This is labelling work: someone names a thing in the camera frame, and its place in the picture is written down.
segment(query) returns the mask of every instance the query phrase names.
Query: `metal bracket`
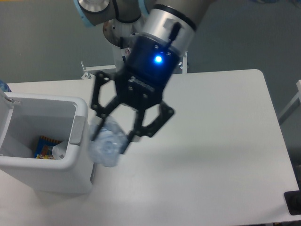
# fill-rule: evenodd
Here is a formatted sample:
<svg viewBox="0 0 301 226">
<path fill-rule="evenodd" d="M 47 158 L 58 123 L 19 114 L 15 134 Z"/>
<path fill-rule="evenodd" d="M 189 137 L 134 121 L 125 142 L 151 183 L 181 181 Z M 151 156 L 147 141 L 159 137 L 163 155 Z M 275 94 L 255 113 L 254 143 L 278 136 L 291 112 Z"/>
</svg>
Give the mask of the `metal bracket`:
<svg viewBox="0 0 301 226">
<path fill-rule="evenodd" d="M 91 79 L 92 75 L 94 73 L 97 73 L 98 71 L 103 71 L 106 73 L 114 73 L 116 72 L 116 66 L 115 65 L 107 65 L 107 66 L 96 66 L 96 67 L 85 67 L 84 62 L 81 62 L 81 66 L 83 69 L 83 76 L 81 77 L 82 79 Z"/>
</svg>

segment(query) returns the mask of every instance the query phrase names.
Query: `metal frame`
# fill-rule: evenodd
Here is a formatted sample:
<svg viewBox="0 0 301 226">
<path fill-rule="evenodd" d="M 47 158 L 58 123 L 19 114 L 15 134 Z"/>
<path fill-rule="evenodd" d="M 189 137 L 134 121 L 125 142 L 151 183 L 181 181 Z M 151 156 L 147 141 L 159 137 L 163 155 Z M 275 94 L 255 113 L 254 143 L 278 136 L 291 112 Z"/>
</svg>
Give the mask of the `metal frame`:
<svg viewBox="0 0 301 226">
<path fill-rule="evenodd" d="M 278 116 L 279 125 L 282 125 L 287 118 L 300 106 L 301 103 L 301 80 L 297 82 L 298 93 L 288 102 Z"/>
</svg>

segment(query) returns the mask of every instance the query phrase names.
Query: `blue object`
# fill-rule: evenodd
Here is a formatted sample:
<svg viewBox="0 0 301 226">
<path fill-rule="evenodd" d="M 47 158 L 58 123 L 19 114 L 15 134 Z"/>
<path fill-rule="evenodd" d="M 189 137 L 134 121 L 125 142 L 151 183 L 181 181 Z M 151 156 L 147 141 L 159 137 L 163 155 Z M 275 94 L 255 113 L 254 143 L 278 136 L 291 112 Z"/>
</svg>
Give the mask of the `blue object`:
<svg viewBox="0 0 301 226">
<path fill-rule="evenodd" d="M 90 125 L 90 136 L 92 137 L 98 125 Z M 127 137 L 122 128 L 113 119 L 107 117 L 103 128 L 95 141 L 90 141 L 89 155 L 93 162 L 102 164 L 105 167 L 117 165 L 120 148 L 127 142 Z"/>
<path fill-rule="evenodd" d="M 148 16 L 149 12 L 147 11 L 147 8 L 145 7 L 144 0 L 139 0 L 139 8 L 143 15 Z"/>
<path fill-rule="evenodd" d="M 3 92 L 11 92 L 9 86 L 0 80 L 0 89 L 3 91 Z"/>
<path fill-rule="evenodd" d="M 79 15 L 80 15 L 82 21 L 84 22 L 84 25 L 85 25 L 86 27 L 94 27 L 94 25 L 91 24 L 91 22 L 87 19 L 87 17 L 86 17 L 85 14 L 83 13 L 81 7 L 79 6 L 78 0 L 73 0 L 73 2 L 74 2 L 74 4 L 75 4 L 75 7 L 76 7 L 76 9 L 77 9 L 77 11 L 78 11 L 78 13 L 79 13 Z"/>
<path fill-rule="evenodd" d="M 155 56 L 155 59 L 154 59 L 155 63 L 160 65 L 162 62 L 163 62 L 163 59 L 161 56 Z"/>
</svg>

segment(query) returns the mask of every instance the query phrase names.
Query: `plastic water bottle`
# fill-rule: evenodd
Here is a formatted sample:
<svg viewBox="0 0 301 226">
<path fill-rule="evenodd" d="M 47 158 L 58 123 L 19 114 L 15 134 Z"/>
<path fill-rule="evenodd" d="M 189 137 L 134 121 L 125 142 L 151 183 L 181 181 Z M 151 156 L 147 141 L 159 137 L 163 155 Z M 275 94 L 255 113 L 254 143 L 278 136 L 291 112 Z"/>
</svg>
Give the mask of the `plastic water bottle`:
<svg viewBox="0 0 301 226">
<path fill-rule="evenodd" d="M 94 135 L 100 118 L 95 117 L 90 125 L 90 138 Z M 93 162 L 102 164 L 106 167 L 117 165 L 120 148 L 127 141 L 127 137 L 122 128 L 113 119 L 107 117 L 103 128 L 96 137 L 95 141 L 90 141 L 89 155 Z"/>
</svg>

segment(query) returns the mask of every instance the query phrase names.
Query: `white table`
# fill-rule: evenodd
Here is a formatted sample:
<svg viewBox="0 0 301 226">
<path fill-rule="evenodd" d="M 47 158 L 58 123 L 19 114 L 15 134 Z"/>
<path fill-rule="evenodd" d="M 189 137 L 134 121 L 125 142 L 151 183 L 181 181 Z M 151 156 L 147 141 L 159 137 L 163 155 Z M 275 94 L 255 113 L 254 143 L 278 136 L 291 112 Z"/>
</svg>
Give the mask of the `white table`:
<svg viewBox="0 0 301 226">
<path fill-rule="evenodd" d="M 10 87 L 89 103 L 92 85 Z M 103 95 L 109 100 L 113 93 L 109 85 Z M 35 192 L 1 171 L 0 225 L 235 226 L 301 219 L 289 214 L 283 196 L 298 186 L 260 71 L 175 75 L 164 96 L 176 115 L 154 138 L 131 144 L 117 167 L 98 166 L 90 194 Z M 134 113 L 121 108 L 113 116 L 129 129 Z"/>
</svg>

